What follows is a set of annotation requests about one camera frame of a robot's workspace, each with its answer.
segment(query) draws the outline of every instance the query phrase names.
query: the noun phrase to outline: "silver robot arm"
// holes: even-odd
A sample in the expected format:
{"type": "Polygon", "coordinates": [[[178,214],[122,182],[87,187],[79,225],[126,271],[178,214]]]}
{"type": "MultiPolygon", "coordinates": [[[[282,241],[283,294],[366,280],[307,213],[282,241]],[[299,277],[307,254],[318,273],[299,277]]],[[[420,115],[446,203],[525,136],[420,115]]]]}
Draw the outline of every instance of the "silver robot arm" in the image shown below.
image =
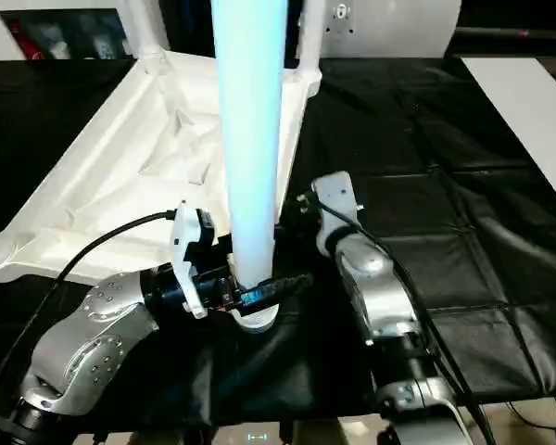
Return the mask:
{"type": "Polygon", "coordinates": [[[22,383],[22,398],[49,413],[90,412],[128,352],[156,330],[140,273],[110,276],[41,337],[22,383]]]}
{"type": "MultiPolygon", "coordinates": [[[[322,204],[358,223],[361,206],[347,172],[323,176],[312,189],[322,204]]],[[[317,247],[334,258],[342,276],[372,362],[375,401],[380,414],[392,422],[379,443],[471,445],[452,392],[426,350],[393,261],[348,222],[321,212],[317,247]]]]}

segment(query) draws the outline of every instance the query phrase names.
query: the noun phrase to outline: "black table cloth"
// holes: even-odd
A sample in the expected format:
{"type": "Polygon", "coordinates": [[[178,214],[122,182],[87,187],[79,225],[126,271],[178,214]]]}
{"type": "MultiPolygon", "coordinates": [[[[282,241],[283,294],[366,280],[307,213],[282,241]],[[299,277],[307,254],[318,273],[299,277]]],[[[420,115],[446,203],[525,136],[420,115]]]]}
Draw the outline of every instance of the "black table cloth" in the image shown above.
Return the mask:
{"type": "MultiPolygon", "coordinates": [[[[109,85],[129,68],[92,63],[57,62],[50,76],[82,70],[87,82],[107,79],[109,85]]],[[[8,63],[2,70],[27,85],[28,66],[8,63]]],[[[288,195],[309,190],[317,176],[348,171],[365,207],[360,220],[410,272],[478,400],[556,394],[556,194],[468,70],[458,59],[350,59],[325,60],[322,72],[288,195]]],[[[33,89],[52,95],[49,82],[33,81],[33,89]]],[[[96,109],[107,96],[83,91],[74,98],[79,108],[86,100],[96,109]]],[[[0,116],[8,115],[0,104],[0,116]]],[[[59,125],[59,116],[50,114],[33,127],[49,146],[45,165],[70,143],[50,140],[50,129],[59,125]]],[[[66,119],[73,134],[88,115],[66,119]]],[[[5,131],[0,126],[0,134],[5,131]]],[[[19,131],[13,123],[5,137],[17,138],[19,131]]],[[[3,152],[1,141],[1,160],[15,158],[16,147],[3,152]]],[[[11,217],[5,211],[0,223],[11,217]]],[[[311,271],[314,286],[287,299],[267,333],[248,335],[224,313],[163,320],[129,355],[95,411],[79,420],[80,428],[224,425],[374,410],[348,297],[313,243],[312,237],[277,243],[276,269],[311,271]]],[[[0,284],[0,360],[49,282],[25,276],[0,284]]],[[[70,313],[86,289],[63,286],[15,351],[0,382],[0,410],[33,342],[70,313]]]]}

